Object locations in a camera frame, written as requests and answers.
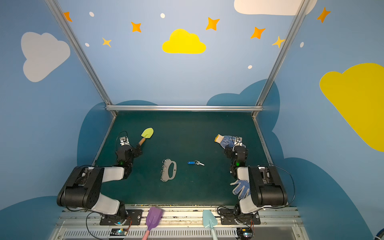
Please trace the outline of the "metal key holder plate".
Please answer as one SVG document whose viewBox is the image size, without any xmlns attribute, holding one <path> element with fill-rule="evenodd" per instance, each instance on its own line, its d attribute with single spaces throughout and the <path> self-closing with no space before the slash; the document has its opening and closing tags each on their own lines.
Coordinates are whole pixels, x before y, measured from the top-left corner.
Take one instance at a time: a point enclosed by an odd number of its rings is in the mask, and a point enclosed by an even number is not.
<svg viewBox="0 0 384 240">
<path fill-rule="evenodd" d="M 177 163 L 170 159 L 163 160 L 163 166 L 161 170 L 161 181 L 168 182 L 173 180 L 177 174 Z"/>
</svg>

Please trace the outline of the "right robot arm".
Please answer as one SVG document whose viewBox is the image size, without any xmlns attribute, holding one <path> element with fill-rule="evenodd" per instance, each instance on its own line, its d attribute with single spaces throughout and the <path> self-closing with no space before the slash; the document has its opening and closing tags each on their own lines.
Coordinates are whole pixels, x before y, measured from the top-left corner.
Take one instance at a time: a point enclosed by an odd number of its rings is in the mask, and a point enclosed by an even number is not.
<svg viewBox="0 0 384 240">
<path fill-rule="evenodd" d="M 225 146 L 225 154 L 231 160 L 230 173 L 235 178 L 235 182 L 231 183 L 235 187 L 233 194 L 239 199 L 236 213 L 255 214 L 262 209 L 279 209 L 289 205 L 276 166 L 247 166 L 248 149 L 242 144 Z"/>
</svg>

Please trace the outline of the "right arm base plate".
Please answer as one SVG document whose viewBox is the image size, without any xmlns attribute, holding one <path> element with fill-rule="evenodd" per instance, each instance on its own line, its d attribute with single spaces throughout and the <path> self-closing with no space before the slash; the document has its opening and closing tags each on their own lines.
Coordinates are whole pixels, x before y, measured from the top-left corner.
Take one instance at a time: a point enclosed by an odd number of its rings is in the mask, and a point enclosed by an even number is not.
<svg viewBox="0 0 384 240">
<path fill-rule="evenodd" d="M 241 214 L 235 212 L 234 209 L 219 208 L 222 225 L 260 225 L 261 220 L 259 214 Z"/>
</svg>

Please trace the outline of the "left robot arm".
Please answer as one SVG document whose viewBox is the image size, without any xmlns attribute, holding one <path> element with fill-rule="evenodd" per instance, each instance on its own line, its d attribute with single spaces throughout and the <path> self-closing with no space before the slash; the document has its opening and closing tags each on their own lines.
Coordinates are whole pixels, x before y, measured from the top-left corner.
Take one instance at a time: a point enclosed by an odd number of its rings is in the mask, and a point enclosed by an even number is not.
<svg viewBox="0 0 384 240">
<path fill-rule="evenodd" d="M 142 154 L 142 143 L 135 148 L 123 144 L 117 151 L 113 167 L 77 166 L 57 197 L 57 204 L 70 211 L 88 210 L 110 218 L 112 225 L 124 225 L 128 219 L 125 204 L 101 193 L 103 183 L 125 180 L 133 169 L 134 159 Z"/>
</svg>

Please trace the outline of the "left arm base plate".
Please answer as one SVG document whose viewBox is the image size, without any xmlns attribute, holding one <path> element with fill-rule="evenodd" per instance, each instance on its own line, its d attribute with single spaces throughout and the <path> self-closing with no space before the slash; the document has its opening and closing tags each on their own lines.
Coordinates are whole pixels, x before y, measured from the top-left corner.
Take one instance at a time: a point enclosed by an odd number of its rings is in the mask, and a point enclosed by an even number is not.
<svg viewBox="0 0 384 240">
<path fill-rule="evenodd" d="M 120 215 L 102 215 L 101 226 L 138 226 L 141 223 L 143 210 L 127 209 L 126 213 Z"/>
</svg>

